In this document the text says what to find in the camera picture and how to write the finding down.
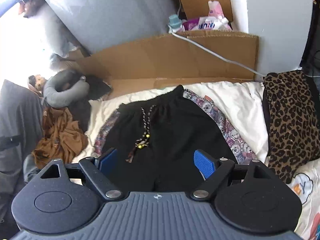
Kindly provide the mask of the brown cardboard sheet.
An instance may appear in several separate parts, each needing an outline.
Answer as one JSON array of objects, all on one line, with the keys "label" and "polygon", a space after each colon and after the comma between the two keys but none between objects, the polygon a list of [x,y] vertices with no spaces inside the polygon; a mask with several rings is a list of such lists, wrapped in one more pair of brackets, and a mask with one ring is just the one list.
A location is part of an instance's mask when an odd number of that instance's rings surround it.
[{"label": "brown cardboard sheet", "polygon": [[182,83],[253,79],[257,36],[200,30],[175,37],[168,30],[91,54],[78,61],[79,69],[109,81],[113,96]]}]

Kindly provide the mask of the grey silver appliance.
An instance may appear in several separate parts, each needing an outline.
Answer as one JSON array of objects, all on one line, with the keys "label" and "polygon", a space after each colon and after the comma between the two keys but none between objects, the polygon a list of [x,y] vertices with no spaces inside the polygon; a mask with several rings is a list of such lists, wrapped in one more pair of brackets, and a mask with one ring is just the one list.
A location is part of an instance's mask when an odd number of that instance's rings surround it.
[{"label": "grey silver appliance", "polygon": [[167,32],[179,0],[45,0],[91,53]]}]

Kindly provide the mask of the cream printed bed sheet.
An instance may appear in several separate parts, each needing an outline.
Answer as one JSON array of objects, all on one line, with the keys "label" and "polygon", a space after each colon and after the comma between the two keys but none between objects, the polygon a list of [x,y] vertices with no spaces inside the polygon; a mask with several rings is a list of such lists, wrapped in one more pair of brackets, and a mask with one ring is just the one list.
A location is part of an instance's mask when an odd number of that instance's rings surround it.
[{"label": "cream printed bed sheet", "polygon": [[[264,121],[262,98],[264,85],[259,82],[196,83],[186,85],[201,97],[208,96],[249,144],[259,160],[267,158],[267,130]],[[91,101],[87,147],[73,159],[77,163],[84,157],[93,155],[93,145],[101,126],[112,112],[122,103],[143,101],[155,98],[173,90],[173,87],[151,89],[122,96],[110,96],[108,100]],[[289,187],[302,202],[302,214],[295,232],[303,239],[319,239],[319,160],[301,166]]]}]

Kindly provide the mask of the teal bottle cap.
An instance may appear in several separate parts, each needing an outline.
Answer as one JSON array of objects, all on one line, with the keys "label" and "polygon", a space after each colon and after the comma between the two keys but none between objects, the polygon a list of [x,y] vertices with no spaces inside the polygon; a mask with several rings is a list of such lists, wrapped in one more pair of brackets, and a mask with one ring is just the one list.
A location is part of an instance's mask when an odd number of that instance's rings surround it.
[{"label": "teal bottle cap", "polygon": [[169,23],[168,23],[169,29],[171,29],[172,32],[177,32],[182,27],[182,21],[179,19],[178,15],[173,14],[169,16]]}]

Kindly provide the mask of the leopard print cloth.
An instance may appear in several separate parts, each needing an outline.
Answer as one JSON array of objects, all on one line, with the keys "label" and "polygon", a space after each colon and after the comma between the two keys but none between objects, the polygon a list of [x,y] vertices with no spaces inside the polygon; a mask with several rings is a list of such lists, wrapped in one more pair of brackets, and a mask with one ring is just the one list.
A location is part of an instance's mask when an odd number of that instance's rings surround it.
[{"label": "leopard print cloth", "polygon": [[263,81],[269,168],[286,184],[319,158],[319,92],[301,70],[269,73]]}]

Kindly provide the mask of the bear print pyjama garment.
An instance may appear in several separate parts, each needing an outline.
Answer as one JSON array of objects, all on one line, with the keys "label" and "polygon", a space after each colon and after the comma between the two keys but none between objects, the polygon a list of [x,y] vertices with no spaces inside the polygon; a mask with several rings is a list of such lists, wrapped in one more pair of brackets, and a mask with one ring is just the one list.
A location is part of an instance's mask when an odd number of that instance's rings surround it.
[{"label": "bear print pyjama garment", "polygon": [[[231,124],[230,120],[222,113],[221,110],[219,110],[217,106],[215,106],[211,98],[207,96],[203,98],[189,89],[184,90],[183,97],[194,102],[216,122],[239,164],[248,165],[251,160],[256,158],[255,153],[252,151],[250,146],[244,141],[244,139],[242,139],[241,135]],[[92,152],[94,157],[102,155],[106,137],[116,123],[116,120],[119,118],[119,115],[119,110],[114,110],[101,127],[94,143],[94,150]]]}]

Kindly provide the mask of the tissue pack bag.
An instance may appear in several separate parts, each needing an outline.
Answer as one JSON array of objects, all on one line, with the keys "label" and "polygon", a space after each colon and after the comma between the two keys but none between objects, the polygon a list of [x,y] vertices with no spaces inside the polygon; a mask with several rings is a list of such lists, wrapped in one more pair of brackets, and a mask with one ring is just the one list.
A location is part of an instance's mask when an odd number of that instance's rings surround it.
[{"label": "tissue pack bag", "polygon": [[232,31],[229,20],[224,16],[218,1],[208,1],[208,16],[188,20],[183,23],[185,31],[193,30],[222,30]]}]

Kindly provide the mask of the black drawstring pants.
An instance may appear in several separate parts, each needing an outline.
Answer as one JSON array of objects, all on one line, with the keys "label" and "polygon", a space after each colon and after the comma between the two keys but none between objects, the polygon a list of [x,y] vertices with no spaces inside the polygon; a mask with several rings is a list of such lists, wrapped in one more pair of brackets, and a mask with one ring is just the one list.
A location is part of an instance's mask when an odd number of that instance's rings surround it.
[{"label": "black drawstring pants", "polygon": [[194,165],[196,150],[236,160],[216,122],[183,93],[183,86],[177,86],[117,109],[103,150],[117,149],[107,177],[124,193],[195,189],[203,182]]}]

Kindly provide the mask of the small plush doll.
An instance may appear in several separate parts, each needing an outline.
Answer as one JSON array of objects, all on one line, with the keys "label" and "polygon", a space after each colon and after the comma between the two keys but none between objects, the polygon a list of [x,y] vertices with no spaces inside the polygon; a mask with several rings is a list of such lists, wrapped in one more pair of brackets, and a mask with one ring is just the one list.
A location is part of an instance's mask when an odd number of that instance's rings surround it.
[{"label": "small plush doll", "polygon": [[31,75],[28,77],[28,88],[35,93],[42,93],[47,79],[41,75]]}]

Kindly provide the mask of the brown crumpled garment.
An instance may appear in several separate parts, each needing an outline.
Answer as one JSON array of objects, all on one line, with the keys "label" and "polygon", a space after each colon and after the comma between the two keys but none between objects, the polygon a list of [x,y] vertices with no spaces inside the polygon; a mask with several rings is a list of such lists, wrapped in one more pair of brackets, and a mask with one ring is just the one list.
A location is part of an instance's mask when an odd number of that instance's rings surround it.
[{"label": "brown crumpled garment", "polygon": [[87,136],[73,119],[68,108],[48,107],[42,118],[43,137],[38,142],[32,155],[37,168],[44,168],[54,159],[62,159],[69,164],[88,145]]}]

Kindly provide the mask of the grey neck pillow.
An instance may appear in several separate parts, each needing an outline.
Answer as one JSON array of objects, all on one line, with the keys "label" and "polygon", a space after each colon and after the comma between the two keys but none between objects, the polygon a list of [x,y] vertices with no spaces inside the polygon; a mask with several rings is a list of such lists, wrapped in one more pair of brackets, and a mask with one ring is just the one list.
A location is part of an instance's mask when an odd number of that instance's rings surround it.
[{"label": "grey neck pillow", "polygon": [[51,77],[43,88],[44,100],[49,106],[63,108],[81,100],[89,92],[86,77],[76,70],[66,69]]}]

